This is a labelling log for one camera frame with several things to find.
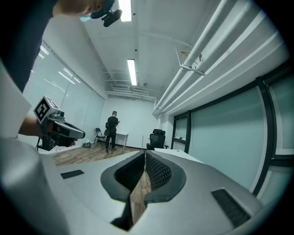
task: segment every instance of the black window frame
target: black window frame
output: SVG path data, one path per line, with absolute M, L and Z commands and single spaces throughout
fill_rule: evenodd
M 279 166 L 279 167 L 294 167 L 294 155 L 276 155 L 276 146 L 277 146 L 277 121 L 275 107 L 273 105 L 272 97 L 269 92 L 269 86 L 273 85 L 276 82 L 282 81 L 284 78 L 294 74 L 290 60 L 287 60 L 279 67 L 273 69 L 267 74 L 257 77 L 251 83 L 227 94 L 214 101 L 211 101 L 207 104 L 204 104 L 200 107 L 188 110 L 180 115 L 175 116 L 174 118 L 174 129 L 173 129 L 173 138 L 171 149 L 173 149 L 174 142 L 180 142 L 185 144 L 185 153 L 189 152 L 190 140 L 191 140 L 191 130 L 192 130 L 192 113 L 199 110 L 208 108 L 210 106 L 216 105 L 228 99 L 231 99 L 237 95 L 240 95 L 246 91 L 249 91 L 255 87 L 259 88 L 266 109 L 266 120 L 267 120 L 267 145 L 266 145 L 266 156 L 263 164 L 263 168 L 260 173 L 259 180 L 253 190 L 253 195 L 257 196 L 265 179 L 267 172 L 270 166 Z M 175 129 L 176 121 L 180 118 L 187 117 L 187 134 L 186 140 L 179 140 L 175 138 Z
M 175 130 L 176 130 L 176 122 L 182 118 L 187 118 L 187 129 L 186 129 L 186 139 L 178 139 L 175 137 Z M 174 147 L 174 142 L 182 143 L 185 145 L 185 153 L 189 152 L 190 146 L 190 139 L 191 139 L 191 111 L 184 112 L 180 115 L 174 117 L 174 128 L 173 128 L 173 136 L 171 141 L 171 149 Z

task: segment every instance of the black office chair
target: black office chair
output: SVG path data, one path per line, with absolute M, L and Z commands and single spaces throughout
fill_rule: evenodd
M 154 129 L 153 133 L 150 134 L 150 143 L 147 143 L 148 150 L 154 150 L 154 148 L 167 149 L 169 146 L 164 145 L 165 141 L 165 131 L 160 129 Z
M 104 141 L 105 138 L 106 138 L 106 136 L 102 135 L 100 128 L 96 128 L 96 138 L 95 138 L 93 144 L 95 144 L 96 139 L 97 139 L 97 143 L 98 143 L 100 141 L 100 139 L 103 139 L 103 141 Z

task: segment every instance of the wooden floor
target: wooden floor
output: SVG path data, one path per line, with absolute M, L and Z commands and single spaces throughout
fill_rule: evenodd
M 90 149 L 79 148 L 69 150 L 53 157 L 56 166 L 71 165 L 84 162 L 99 161 L 106 158 L 116 157 L 128 152 L 138 151 L 138 149 L 125 148 L 116 146 L 116 151 L 109 150 L 106 153 L 104 143 L 95 143 Z M 132 210 L 133 223 L 135 224 L 140 216 L 146 210 L 144 205 L 144 197 L 151 192 L 150 179 L 146 171 L 144 171 L 141 179 L 139 180 L 136 188 L 130 195 L 130 203 Z

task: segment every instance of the black slot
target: black slot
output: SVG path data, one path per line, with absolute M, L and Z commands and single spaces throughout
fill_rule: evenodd
M 80 174 L 85 174 L 85 173 L 83 171 L 81 171 L 81 170 L 76 170 L 76 171 L 70 171 L 70 172 L 62 173 L 60 175 L 61 175 L 61 177 L 63 179 L 68 179 L 68 178 L 78 176 Z
M 225 189 L 213 191 L 211 194 L 235 228 L 250 219 L 250 216 Z

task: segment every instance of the black bag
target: black bag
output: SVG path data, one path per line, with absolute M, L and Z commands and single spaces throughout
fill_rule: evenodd
M 110 135 L 110 130 L 109 130 L 109 129 L 106 129 L 106 130 L 104 131 L 104 135 L 105 135 L 105 136 L 109 136 L 109 135 Z
M 86 149 L 90 149 L 91 148 L 91 143 L 90 142 L 84 143 L 83 147 L 86 148 Z

